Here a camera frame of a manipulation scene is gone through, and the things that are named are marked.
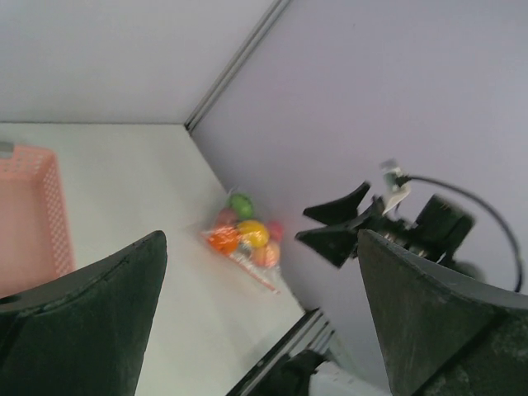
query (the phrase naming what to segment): lavender wall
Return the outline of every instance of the lavender wall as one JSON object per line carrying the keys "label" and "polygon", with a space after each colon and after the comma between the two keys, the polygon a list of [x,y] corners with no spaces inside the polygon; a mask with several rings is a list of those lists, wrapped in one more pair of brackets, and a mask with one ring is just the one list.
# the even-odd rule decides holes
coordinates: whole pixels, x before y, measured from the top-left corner
{"label": "lavender wall", "polygon": [[[195,132],[226,186],[245,186],[285,221],[286,279],[324,308],[377,384],[387,386],[357,263],[336,271],[296,243],[314,226],[302,210],[364,179],[381,193],[378,164],[395,157],[486,197],[527,246],[527,43],[523,0],[296,0]],[[434,191],[412,187],[406,215]],[[478,216],[460,257],[511,288],[503,235],[456,200]]]}

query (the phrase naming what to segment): white wall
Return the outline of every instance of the white wall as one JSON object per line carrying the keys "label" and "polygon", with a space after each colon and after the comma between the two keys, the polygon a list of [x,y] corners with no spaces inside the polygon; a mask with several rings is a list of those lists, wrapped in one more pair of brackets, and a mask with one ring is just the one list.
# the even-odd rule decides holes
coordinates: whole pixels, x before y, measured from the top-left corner
{"label": "white wall", "polygon": [[[365,179],[381,193],[378,164],[396,157],[484,196],[528,248],[527,43],[524,0],[297,0],[195,132],[227,186],[245,186],[285,221],[286,279],[324,308],[378,384],[387,381],[357,263],[336,271],[295,242],[315,225],[302,210]],[[435,191],[412,187],[406,215]],[[497,225],[455,199],[478,216],[460,257],[512,288]]]}
{"label": "white wall", "polygon": [[0,120],[177,122],[271,0],[0,0]]}

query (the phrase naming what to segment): black cable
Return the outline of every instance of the black cable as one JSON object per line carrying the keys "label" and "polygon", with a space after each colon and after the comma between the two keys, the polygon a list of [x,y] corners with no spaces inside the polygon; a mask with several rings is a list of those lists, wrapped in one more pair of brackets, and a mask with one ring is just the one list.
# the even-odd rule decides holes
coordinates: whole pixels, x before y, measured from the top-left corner
{"label": "black cable", "polygon": [[493,208],[488,202],[486,202],[479,196],[475,195],[471,191],[467,191],[463,188],[453,186],[452,184],[449,184],[449,183],[446,183],[444,181],[440,181],[437,179],[433,179],[430,177],[406,175],[406,176],[398,177],[396,180],[400,186],[402,186],[403,184],[411,180],[414,180],[417,182],[425,182],[425,183],[434,184],[440,187],[444,187],[448,190],[458,192],[462,196],[465,196],[466,198],[469,198],[473,200],[474,202],[476,202],[477,204],[479,204],[480,206],[482,206],[499,223],[502,231],[504,231],[504,233],[507,236],[508,242],[510,243],[511,249],[513,251],[513,256],[515,258],[516,269],[517,269],[517,283],[513,291],[515,291],[516,293],[521,291],[522,284],[524,282],[524,261],[521,255],[521,246],[519,245],[519,242],[517,241],[517,238],[515,234],[513,233],[511,227],[508,225],[506,220],[498,213],[498,211],[495,208]]}

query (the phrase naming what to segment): toy fruit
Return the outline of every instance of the toy fruit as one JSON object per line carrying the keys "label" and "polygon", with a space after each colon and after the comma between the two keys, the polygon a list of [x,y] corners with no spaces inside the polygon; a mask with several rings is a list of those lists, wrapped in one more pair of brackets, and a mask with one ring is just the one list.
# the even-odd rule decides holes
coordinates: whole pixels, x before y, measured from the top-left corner
{"label": "toy fruit", "polygon": [[230,208],[223,208],[216,216],[216,225],[231,225],[237,222],[237,212]]}
{"label": "toy fruit", "polygon": [[215,227],[207,237],[207,242],[215,250],[228,256],[237,250],[240,234],[237,229],[231,225],[221,225]]}
{"label": "toy fruit", "polygon": [[272,220],[266,224],[267,230],[270,232],[270,238],[275,239],[277,242],[282,240],[284,236],[284,227],[278,221]]}
{"label": "toy fruit", "polygon": [[266,246],[253,250],[251,255],[252,261],[257,266],[271,268],[276,266],[281,258],[281,247],[279,243],[270,241]]}
{"label": "toy fruit", "polygon": [[251,219],[254,216],[251,198],[241,192],[236,192],[229,197],[228,205],[242,220]]}
{"label": "toy fruit", "polygon": [[270,240],[270,233],[260,221],[246,220],[237,226],[242,242],[252,248],[261,248]]}

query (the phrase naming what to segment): yellow toy lemon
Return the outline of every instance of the yellow toy lemon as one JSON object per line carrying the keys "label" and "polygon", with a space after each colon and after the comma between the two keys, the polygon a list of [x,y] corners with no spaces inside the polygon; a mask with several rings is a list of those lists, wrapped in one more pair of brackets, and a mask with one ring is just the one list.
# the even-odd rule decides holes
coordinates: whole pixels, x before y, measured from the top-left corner
{"label": "yellow toy lemon", "polygon": [[240,238],[252,248],[262,248],[270,240],[270,233],[260,221],[246,220],[237,226]]}

